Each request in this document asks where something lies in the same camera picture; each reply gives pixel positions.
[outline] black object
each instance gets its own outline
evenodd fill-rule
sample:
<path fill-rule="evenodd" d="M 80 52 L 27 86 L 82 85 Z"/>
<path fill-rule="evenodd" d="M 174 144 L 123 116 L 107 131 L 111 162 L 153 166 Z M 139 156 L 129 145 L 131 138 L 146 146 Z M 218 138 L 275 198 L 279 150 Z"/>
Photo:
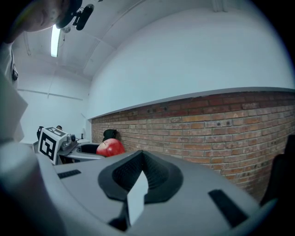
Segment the black object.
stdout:
<path fill-rule="evenodd" d="M 293 185 L 293 171 L 295 156 L 295 135 L 290 135 L 285 148 L 285 153 L 276 156 L 272 162 L 271 177 L 266 192 L 260 202 L 261 205 L 268 201 L 290 193 Z"/>
<path fill-rule="evenodd" d="M 72 170 L 72 171 L 62 172 L 57 175 L 59 176 L 60 179 L 63 179 L 63 178 L 77 175 L 77 174 L 81 174 L 81 172 L 79 170 Z"/>
<path fill-rule="evenodd" d="M 67 26 L 72 19 L 76 16 L 77 11 L 82 5 L 82 0 L 70 0 L 69 9 L 65 14 L 65 17 L 56 24 L 56 28 L 61 29 Z"/>
<path fill-rule="evenodd" d="M 88 4 L 83 12 L 79 11 L 76 13 L 76 19 L 73 23 L 73 25 L 76 26 L 76 30 L 83 30 L 86 22 L 88 21 L 90 15 L 92 14 L 94 10 L 94 5 L 93 4 Z"/>
<path fill-rule="evenodd" d="M 224 193 L 224 191 L 215 189 L 208 194 L 232 227 L 236 227 L 247 219 L 243 211 Z"/>
<path fill-rule="evenodd" d="M 71 135 L 71 140 L 72 140 L 72 142 L 76 141 L 76 136 L 75 135 Z"/>
<path fill-rule="evenodd" d="M 41 135 L 41 130 L 43 129 L 43 126 L 39 126 L 38 131 L 37 131 L 37 138 L 38 140 L 40 139 L 40 135 Z"/>
<path fill-rule="evenodd" d="M 108 198 L 124 202 L 141 171 L 148 181 L 145 204 L 169 200 L 183 183 L 183 175 L 176 165 L 142 150 L 103 169 L 98 183 Z"/>
<path fill-rule="evenodd" d="M 46 133 L 43 133 L 39 142 L 42 143 L 42 145 L 46 146 L 46 150 L 44 150 L 43 148 L 40 148 L 39 152 L 48 156 L 50 160 L 53 161 L 56 141 L 52 137 L 48 136 Z"/>
<path fill-rule="evenodd" d="M 83 144 L 78 148 L 77 152 L 96 154 L 96 149 L 98 146 L 98 144 Z"/>
<path fill-rule="evenodd" d="M 105 132 L 103 132 L 104 138 L 102 141 L 105 141 L 110 138 L 116 138 L 116 134 L 117 134 L 117 130 L 105 130 Z"/>
<path fill-rule="evenodd" d="M 109 222 L 109 225 L 121 231 L 126 231 L 130 227 L 127 200 L 124 201 L 120 215 L 117 218 L 112 219 Z"/>
<path fill-rule="evenodd" d="M 12 80 L 13 81 L 17 81 L 17 79 L 18 79 L 18 72 L 17 72 L 17 70 L 16 70 L 16 68 L 15 68 L 15 62 L 14 62 L 14 55 L 13 55 L 13 51 L 12 51 L 12 49 L 11 49 L 11 65 L 10 65 L 10 67 L 11 67 L 11 71 L 12 71 Z"/>

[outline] gray plastic surface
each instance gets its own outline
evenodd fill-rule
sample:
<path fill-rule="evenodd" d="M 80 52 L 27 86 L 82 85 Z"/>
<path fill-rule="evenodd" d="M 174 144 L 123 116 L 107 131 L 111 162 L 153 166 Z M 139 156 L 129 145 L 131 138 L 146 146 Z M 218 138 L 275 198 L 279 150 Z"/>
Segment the gray plastic surface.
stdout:
<path fill-rule="evenodd" d="M 82 153 L 79 152 L 78 149 L 80 148 L 81 144 L 76 146 L 69 154 L 65 155 L 68 158 L 73 158 L 79 161 L 89 161 L 89 160 L 98 160 L 98 159 L 104 159 L 104 156 L 96 155 L 96 154 L 90 154 L 90 153 Z"/>
<path fill-rule="evenodd" d="M 57 173 L 74 169 L 81 172 L 60 181 L 86 211 L 107 223 L 119 215 L 122 203 L 105 196 L 98 185 L 98 175 L 106 166 L 132 153 L 54 168 Z M 164 154 L 154 154 L 181 169 L 183 185 L 169 201 L 145 205 L 142 215 L 127 233 L 141 236 L 215 235 L 230 230 L 230 225 L 208 196 L 213 189 L 222 189 L 248 216 L 259 209 L 251 196 L 207 167 Z"/>
<path fill-rule="evenodd" d="M 126 232 L 118 231 L 107 223 L 118 217 L 122 202 L 105 196 L 98 185 L 98 175 L 106 166 L 133 153 L 53 166 L 49 158 L 36 156 L 25 145 L 2 143 L 0 181 L 45 235 L 242 236 L 260 224 L 276 204 L 273 200 L 260 209 L 251 196 L 214 171 L 154 153 L 180 168 L 183 185 L 167 202 L 145 205 L 142 215 L 131 228 Z M 76 169 L 81 174 L 63 179 L 57 175 Z M 222 189 L 249 218 L 231 229 L 207 194 L 213 189 Z"/>

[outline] white pipe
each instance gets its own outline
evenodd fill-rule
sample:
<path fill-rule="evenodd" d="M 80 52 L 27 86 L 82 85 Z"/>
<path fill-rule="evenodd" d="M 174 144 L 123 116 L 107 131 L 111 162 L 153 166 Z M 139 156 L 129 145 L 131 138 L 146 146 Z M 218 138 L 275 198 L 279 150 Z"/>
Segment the white pipe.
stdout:
<path fill-rule="evenodd" d="M 228 12 L 227 0 L 222 0 L 222 8 L 224 12 Z"/>
<path fill-rule="evenodd" d="M 57 57 L 59 52 L 59 37 L 60 29 L 56 28 L 56 25 L 52 27 L 51 34 L 51 56 Z"/>
<path fill-rule="evenodd" d="M 217 4 L 216 4 L 216 0 L 212 0 L 212 6 L 213 6 L 213 11 L 217 12 Z"/>

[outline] white ceiling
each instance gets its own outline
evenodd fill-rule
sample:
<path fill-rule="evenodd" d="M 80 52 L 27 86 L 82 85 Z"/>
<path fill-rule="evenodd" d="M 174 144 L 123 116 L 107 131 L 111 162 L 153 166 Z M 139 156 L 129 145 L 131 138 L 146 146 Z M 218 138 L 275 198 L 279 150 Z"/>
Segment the white ceiling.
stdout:
<path fill-rule="evenodd" d="M 51 57 L 49 28 L 25 33 L 15 48 L 51 64 L 92 80 L 109 55 L 135 32 L 170 14 L 196 7 L 212 9 L 211 0 L 83 0 L 82 7 L 94 4 L 94 12 L 85 28 L 77 31 L 71 25 L 68 34 L 61 33 L 59 55 Z"/>

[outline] red brick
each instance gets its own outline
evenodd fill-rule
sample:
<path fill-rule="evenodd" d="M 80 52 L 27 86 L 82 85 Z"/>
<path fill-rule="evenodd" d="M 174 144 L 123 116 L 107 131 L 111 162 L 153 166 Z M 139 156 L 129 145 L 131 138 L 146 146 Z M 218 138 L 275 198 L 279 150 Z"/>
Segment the red brick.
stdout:
<path fill-rule="evenodd" d="M 224 162 L 234 162 L 234 161 L 241 161 L 245 160 L 247 158 L 247 155 L 238 155 L 238 156 L 231 156 L 231 157 L 225 157 Z"/>
<path fill-rule="evenodd" d="M 225 119 L 241 118 L 248 116 L 247 111 L 228 112 L 225 114 Z"/>
<path fill-rule="evenodd" d="M 227 168 L 227 164 L 215 164 L 210 166 L 213 170 L 222 170 Z"/>
<path fill-rule="evenodd" d="M 231 180 L 231 179 L 235 179 L 236 175 L 226 175 L 225 178 Z"/>
<path fill-rule="evenodd" d="M 234 119 L 233 125 L 242 125 L 244 124 L 244 119 Z"/>
<path fill-rule="evenodd" d="M 188 114 L 188 110 L 179 110 L 171 112 L 162 112 L 162 117 L 187 116 Z"/>
<path fill-rule="evenodd" d="M 191 158 L 191 157 L 184 157 L 184 160 L 195 162 L 195 163 L 210 163 L 210 158 Z"/>
<path fill-rule="evenodd" d="M 245 139 L 245 134 L 236 134 L 232 136 L 233 141 Z"/>
<path fill-rule="evenodd" d="M 170 105 L 168 106 L 168 110 L 169 111 L 177 111 L 177 110 L 180 110 L 180 105 Z"/>
<path fill-rule="evenodd" d="M 244 110 L 247 110 L 247 109 L 256 109 L 256 108 L 259 108 L 259 103 L 258 102 L 244 103 L 244 104 L 242 104 L 242 108 Z"/>
<path fill-rule="evenodd" d="M 119 121 L 126 121 L 126 120 L 128 120 L 128 117 L 119 118 Z"/>
<path fill-rule="evenodd" d="M 256 138 L 262 135 L 261 130 L 245 133 L 245 139 Z"/>
<path fill-rule="evenodd" d="M 162 147 L 152 147 L 152 150 L 158 153 L 162 153 L 163 152 L 163 148 Z"/>
<path fill-rule="evenodd" d="M 246 165 L 252 165 L 258 162 L 258 159 L 254 158 L 254 159 L 250 159 L 250 160 L 245 160 L 245 161 L 241 161 L 240 162 L 240 166 L 246 166 Z"/>
<path fill-rule="evenodd" d="M 244 97 L 223 98 L 223 103 L 224 104 L 242 103 L 242 102 L 245 102 Z"/>
<path fill-rule="evenodd" d="M 227 128 L 215 128 L 212 130 L 213 135 L 225 135 L 227 134 Z"/>
<path fill-rule="evenodd" d="M 208 136 L 206 137 L 206 142 L 229 142 L 231 141 L 231 135 L 221 135 L 221 136 Z"/>
<path fill-rule="evenodd" d="M 261 108 L 270 107 L 270 106 L 276 106 L 276 105 L 284 106 L 284 102 L 285 101 L 261 101 L 261 102 L 259 102 L 259 106 Z"/>
<path fill-rule="evenodd" d="M 201 114 L 203 114 L 203 109 L 202 108 L 189 109 L 189 115 L 201 115 Z"/>
<path fill-rule="evenodd" d="M 170 136 L 182 136 L 183 131 L 182 130 L 170 130 L 169 135 Z"/>
<path fill-rule="evenodd" d="M 269 100 L 269 98 L 266 95 L 255 96 L 255 101 L 267 101 L 267 100 Z"/>
<path fill-rule="evenodd" d="M 223 163 L 223 157 L 211 158 L 211 163 Z"/>
<path fill-rule="evenodd" d="M 271 109 L 270 108 L 261 108 L 257 110 L 257 115 L 266 115 L 266 114 L 270 114 L 271 113 Z"/>
<path fill-rule="evenodd" d="M 249 140 L 249 145 L 251 146 L 251 145 L 255 145 L 255 144 L 257 144 L 257 139 L 250 139 Z"/>
<path fill-rule="evenodd" d="M 183 122 L 207 121 L 207 120 L 211 120 L 211 116 L 210 115 L 185 116 L 185 117 L 183 117 Z"/>
<path fill-rule="evenodd" d="M 163 124 L 153 124 L 152 129 L 153 130 L 162 130 L 162 129 L 164 129 L 164 125 Z"/>
<path fill-rule="evenodd" d="M 173 118 L 169 119 L 170 123 L 179 123 L 179 122 L 182 122 L 182 121 L 183 121 L 182 117 L 173 117 Z"/>
<path fill-rule="evenodd" d="M 166 130 L 185 130 L 185 129 L 190 129 L 190 123 L 165 124 L 164 128 Z"/>
<path fill-rule="evenodd" d="M 230 127 L 230 128 L 226 128 L 226 132 L 228 134 L 236 134 L 236 133 L 240 133 L 241 129 L 240 127 Z"/>
<path fill-rule="evenodd" d="M 127 120 L 126 124 L 138 124 L 138 120 Z"/>
<path fill-rule="evenodd" d="M 221 113 L 221 112 L 229 112 L 229 106 L 212 106 L 212 107 L 204 107 L 204 114 L 208 113 Z"/>
<path fill-rule="evenodd" d="M 184 149 L 190 150 L 211 150 L 210 144 L 184 144 Z"/>
<path fill-rule="evenodd" d="M 231 111 L 239 111 L 242 109 L 242 105 L 241 104 L 231 104 L 230 105 L 230 110 Z"/>
<path fill-rule="evenodd" d="M 208 106 L 208 105 L 209 105 L 208 101 L 203 100 L 203 101 L 194 101 L 194 102 L 182 104 L 181 108 L 182 109 L 189 109 L 189 108 L 204 107 L 204 106 Z"/>
<path fill-rule="evenodd" d="M 204 123 L 192 123 L 190 125 L 191 129 L 203 129 L 205 127 Z"/>
<path fill-rule="evenodd" d="M 211 106 L 218 106 L 218 105 L 222 105 L 223 104 L 223 101 L 221 98 L 219 99 L 212 99 L 212 100 L 209 100 L 209 104 Z"/>
<path fill-rule="evenodd" d="M 164 149 L 164 153 L 172 154 L 172 155 L 181 155 L 181 156 L 188 156 L 189 151 L 187 150 L 179 150 L 179 149 Z"/>
<path fill-rule="evenodd" d="M 121 115 L 114 115 L 113 118 L 120 118 Z"/>
<path fill-rule="evenodd" d="M 204 151 L 190 151 L 189 156 L 192 157 L 203 157 L 204 156 Z"/>
<path fill-rule="evenodd" d="M 254 96 L 246 96 L 245 100 L 246 101 L 255 101 L 255 97 Z"/>
<path fill-rule="evenodd" d="M 243 141 L 238 141 L 238 142 L 228 142 L 225 144 L 225 147 L 227 149 L 232 149 L 232 148 L 241 148 L 248 146 L 248 140 L 243 140 Z"/>
<path fill-rule="evenodd" d="M 249 116 L 257 116 L 257 110 L 248 110 Z"/>
<path fill-rule="evenodd" d="M 211 115 L 212 120 L 223 120 L 224 119 L 224 114 L 212 114 Z"/>
<path fill-rule="evenodd" d="M 167 130 L 149 130 L 149 135 L 169 135 L 169 131 Z"/>
<path fill-rule="evenodd" d="M 182 143 L 165 143 L 164 147 L 166 148 L 176 148 L 176 149 L 182 149 L 183 144 Z"/>
<path fill-rule="evenodd" d="M 222 175 L 237 174 L 237 173 L 241 173 L 242 171 L 243 171 L 243 168 L 235 168 L 235 169 L 221 170 L 220 174 Z"/>
<path fill-rule="evenodd" d="M 189 142 L 189 138 L 185 137 L 164 137 L 165 142 Z"/>
<path fill-rule="evenodd" d="M 253 123 L 259 123 L 259 122 L 262 122 L 262 117 L 244 118 L 244 124 L 253 124 Z"/>
<path fill-rule="evenodd" d="M 259 129 L 260 124 L 250 124 L 247 125 L 247 131 L 254 131 Z"/>
<path fill-rule="evenodd" d="M 216 120 L 216 121 L 207 121 L 206 127 L 212 128 L 212 127 L 225 127 L 225 126 L 232 126 L 231 120 Z"/>
<path fill-rule="evenodd" d="M 238 183 L 247 182 L 248 180 L 249 180 L 249 177 L 240 178 L 238 179 Z"/>
<path fill-rule="evenodd" d="M 213 150 L 225 149 L 225 143 L 213 143 L 212 149 Z"/>
<path fill-rule="evenodd" d="M 199 129 L 199 130 L 184 130 L 184 136 L 202 136 L 202 135 L 211 135 L 211 129 Z"/>
<path fill-rule="evenodd" d="M 202 143 L 205 141 L 205 137 L 192 137 L 191 138 L 191 142 L 194 143 Z"/>
<path fill-rule="evenodd" d="M 147 120 L 147 124 L 165 124 L 165 123 L 169 123 L 168 118 L 149 119 L 149 120 Z"/>
<path fill-rule="evenodd" d="M 152 114 L 152 118 L 161 118 L 162 117 L 162 113 L 155 113 L 155 114 Z"/>
<path fill-rule="evenodd" d="M 164 143 L 163 142 L 154 142 L 154 141 L 147 141 L 147 145 L 150 145 L 150 146 L 156 146 L 156 147 L 164 147 Z"/>
<path fill-rule="evenodd" d="M 221 156 L 230 156 L 230 155 L 231 155 L 231 150 L 205 152 L 206 157 L 221 157 Z"/>
<path fill-rule="evenodd" d="M 232 150 L 232 155 L 240 155 L 243 152 L 243 148 L 238 148 L 238 149 L 233 149 Z"/>

